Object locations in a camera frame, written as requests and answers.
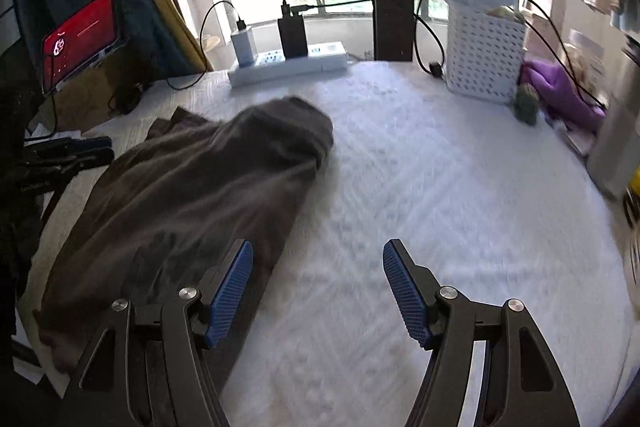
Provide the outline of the white textured bedspread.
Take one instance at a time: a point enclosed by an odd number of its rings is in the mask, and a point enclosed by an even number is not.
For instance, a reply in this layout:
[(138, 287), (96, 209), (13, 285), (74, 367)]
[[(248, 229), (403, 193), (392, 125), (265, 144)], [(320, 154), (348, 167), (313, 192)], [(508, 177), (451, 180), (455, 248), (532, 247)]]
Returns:
[(544, 121), (451, 93), (408, 63), (233, 89), (154, 84), (101, 124), (117, 153), (177, 107), (211, 120), (296, 95), (333, 122), (334, 145), (270, 277), (221, 394), (235, 426), (400, 426), (428, 353), (407, 334), (382, 265), (401, 239), (437, 280), (481, 303), (525, 303), (579, 420), (599, 426), (639, 367), (627, 296), (629, 230)]

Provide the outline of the brown cardboard box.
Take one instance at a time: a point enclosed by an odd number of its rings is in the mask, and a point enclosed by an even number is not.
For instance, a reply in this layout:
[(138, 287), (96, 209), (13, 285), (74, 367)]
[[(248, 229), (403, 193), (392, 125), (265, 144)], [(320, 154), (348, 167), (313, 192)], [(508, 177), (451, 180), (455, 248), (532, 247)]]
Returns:
[(55, 95), (58, 129), (87, 131), (131, 113), (140, 103), (145, 66), (126, 50), (78, 72)]

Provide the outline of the grey thermos bottle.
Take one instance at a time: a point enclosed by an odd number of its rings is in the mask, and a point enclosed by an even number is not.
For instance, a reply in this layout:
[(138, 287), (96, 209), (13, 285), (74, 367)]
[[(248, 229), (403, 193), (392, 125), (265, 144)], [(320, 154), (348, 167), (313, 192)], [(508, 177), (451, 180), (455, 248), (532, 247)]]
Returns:
[(639, 167), (639, 112), (616, 98), (587, 158), (587, 172), (609, 199), (620, 199)]

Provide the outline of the white perforated basket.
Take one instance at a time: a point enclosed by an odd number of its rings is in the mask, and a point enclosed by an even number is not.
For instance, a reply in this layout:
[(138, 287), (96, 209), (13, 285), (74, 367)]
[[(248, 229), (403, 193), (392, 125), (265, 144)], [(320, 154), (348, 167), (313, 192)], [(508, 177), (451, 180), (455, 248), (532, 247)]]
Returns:
[(485, 102), (514, 99), (526, 26), (518, 0), (445, 0), (445, 78), (451, 92)]

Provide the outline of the white power strip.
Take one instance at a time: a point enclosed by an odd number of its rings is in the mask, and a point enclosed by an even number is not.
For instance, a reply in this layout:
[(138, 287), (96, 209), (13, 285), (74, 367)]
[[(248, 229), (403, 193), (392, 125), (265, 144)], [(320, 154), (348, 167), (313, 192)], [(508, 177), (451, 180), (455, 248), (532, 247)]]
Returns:
[(339, 41), (324, 42), (312, 44), (308, 55), (303, 57), (286, 58), (282, 50), (259, 53), (250, 66), (234, 63), (228, 78), (231, 86), (236, 88), (316, 72), (335, 72), (347, 66), (348, 55), (344, 46)]

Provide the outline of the black charger adapter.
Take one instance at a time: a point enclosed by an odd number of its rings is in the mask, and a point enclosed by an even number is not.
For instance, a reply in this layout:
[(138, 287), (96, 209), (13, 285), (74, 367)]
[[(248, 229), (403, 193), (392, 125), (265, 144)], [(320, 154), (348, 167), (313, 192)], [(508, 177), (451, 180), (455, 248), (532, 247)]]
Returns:
[(278, 19), (281, 48), (287, 60), (308, 55), (304, 19), (299, 14), (285, 15)]

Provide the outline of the dark grey leopard garment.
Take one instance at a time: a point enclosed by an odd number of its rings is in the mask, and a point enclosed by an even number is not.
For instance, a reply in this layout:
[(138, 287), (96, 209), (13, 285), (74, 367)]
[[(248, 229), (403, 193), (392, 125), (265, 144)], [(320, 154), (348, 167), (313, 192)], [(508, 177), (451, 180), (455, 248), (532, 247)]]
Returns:
[(55, 367), (72, 380), (113, 301), (167, 303), (245, 239), (250, 279), (229, 334), (203, 353), (218, 397), (332, 145), (331, 119), (296, 96), (227, 121), (181, 108), (154, 121), (94, 184), (51, 269), (35, 318)]

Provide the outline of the red screen tablet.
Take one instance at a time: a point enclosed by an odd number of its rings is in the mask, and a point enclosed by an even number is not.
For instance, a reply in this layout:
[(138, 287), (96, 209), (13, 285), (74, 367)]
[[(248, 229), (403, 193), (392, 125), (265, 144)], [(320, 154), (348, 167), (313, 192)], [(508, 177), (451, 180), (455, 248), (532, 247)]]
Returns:
[(42, 40), (42, 92), (58, 89), (119, 40), (116, 0), (91, 0)]

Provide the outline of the white charger adapter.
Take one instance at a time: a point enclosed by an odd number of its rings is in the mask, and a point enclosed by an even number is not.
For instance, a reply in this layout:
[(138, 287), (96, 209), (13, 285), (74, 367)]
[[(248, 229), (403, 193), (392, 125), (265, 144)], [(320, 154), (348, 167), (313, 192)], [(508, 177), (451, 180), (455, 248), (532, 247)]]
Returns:
[(247, 26), (247, 28), (235, 31), (231, 35), (231, 42), (238, 66), (252, 66), (257, 57), (253, 28)]

